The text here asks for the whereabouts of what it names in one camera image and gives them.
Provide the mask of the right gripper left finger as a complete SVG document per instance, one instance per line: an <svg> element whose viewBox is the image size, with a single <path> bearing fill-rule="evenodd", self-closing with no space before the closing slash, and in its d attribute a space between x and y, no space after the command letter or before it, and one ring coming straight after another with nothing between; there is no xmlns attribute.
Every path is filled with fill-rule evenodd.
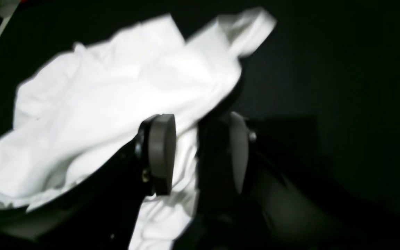
<svg viewBox="0 0 400 250"><path fill-rule="evenodd" d="M137 134L85 180L94 188L89 204L96 243L92 250L127 250L140 207L148 196L167 196L172 190L176 153L173 114L142 121Z"/></svg>

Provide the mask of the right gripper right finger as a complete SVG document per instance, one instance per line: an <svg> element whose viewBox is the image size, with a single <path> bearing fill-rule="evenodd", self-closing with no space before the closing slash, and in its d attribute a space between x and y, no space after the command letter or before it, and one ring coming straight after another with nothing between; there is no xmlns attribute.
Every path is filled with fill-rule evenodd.
<svg viewBox="0 0 400 250"><path fill-rule="evenodd" d="M258 242L275 250L327 247L339 222L280 169L287 157L249 119L230 114L229 142L235 190L243 199L239 220Z"/></svg>

